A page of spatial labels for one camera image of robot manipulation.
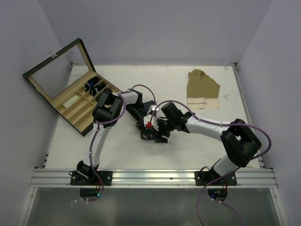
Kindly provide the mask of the olive tan underwear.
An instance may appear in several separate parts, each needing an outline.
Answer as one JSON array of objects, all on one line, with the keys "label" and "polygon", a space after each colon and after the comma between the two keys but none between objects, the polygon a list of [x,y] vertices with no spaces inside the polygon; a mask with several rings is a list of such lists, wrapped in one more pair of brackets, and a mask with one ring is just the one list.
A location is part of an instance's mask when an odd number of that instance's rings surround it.
[{"label": "olive tan underwear", "polygon": [[219,109],[220,85],[204,71],[194,69],[188,73],[187,106],[195,109]]}]

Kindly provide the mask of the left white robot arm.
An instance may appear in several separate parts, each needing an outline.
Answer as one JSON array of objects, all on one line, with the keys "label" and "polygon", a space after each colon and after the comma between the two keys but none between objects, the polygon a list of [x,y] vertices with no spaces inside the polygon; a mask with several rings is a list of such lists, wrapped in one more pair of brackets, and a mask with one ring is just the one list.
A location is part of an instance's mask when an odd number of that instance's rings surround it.
[{"label": "left white robot arm", "polygon": [[137,116],[137,110],[143,105],[143,95],[136,90],[125,92],[113,92],[109,88],[99,94],[97,103],[93,109],[92,139],[85,157],[77,164],[77,174],[87,185],[101,181],[96,172],[105,140],[117,121],[125,111],[133,110]]}]

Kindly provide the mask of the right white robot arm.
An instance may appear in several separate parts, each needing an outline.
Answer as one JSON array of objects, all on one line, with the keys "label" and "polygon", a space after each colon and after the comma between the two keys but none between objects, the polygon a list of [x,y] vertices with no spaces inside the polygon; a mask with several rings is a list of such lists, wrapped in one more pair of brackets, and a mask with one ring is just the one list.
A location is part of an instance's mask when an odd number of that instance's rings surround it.
[{"label": "right white robot arm", "polygon": [[261,148],[258,137],[241,119],[227,123],[200,119],[190,111],[182,113],[172,102],[165,104],[161,111],[166,119],[157,120],[157,142],[166,143],[170,132],[177,130],[207,136],[222,143],[226,155],[208,171],[199,172],[200,180],[205,184],[220,185],[230,171],[247,166]]}]

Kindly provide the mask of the navy striped underwear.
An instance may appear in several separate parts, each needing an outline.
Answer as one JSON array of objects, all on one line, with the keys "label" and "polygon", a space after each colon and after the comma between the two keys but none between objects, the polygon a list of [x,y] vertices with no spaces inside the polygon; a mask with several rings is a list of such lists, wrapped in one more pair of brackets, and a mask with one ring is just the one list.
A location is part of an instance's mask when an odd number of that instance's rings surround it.
[{"label": "navy striped underwear", "polygon": [[140,130],[140,138],[142,140],[155,140],[154,128],[147,125],[150,121],[151,114],[153,113],[152,105],[155,105],[153,100],[144,102],[140,107],[140,110],[145,115],[143,118],[143,126]]}]

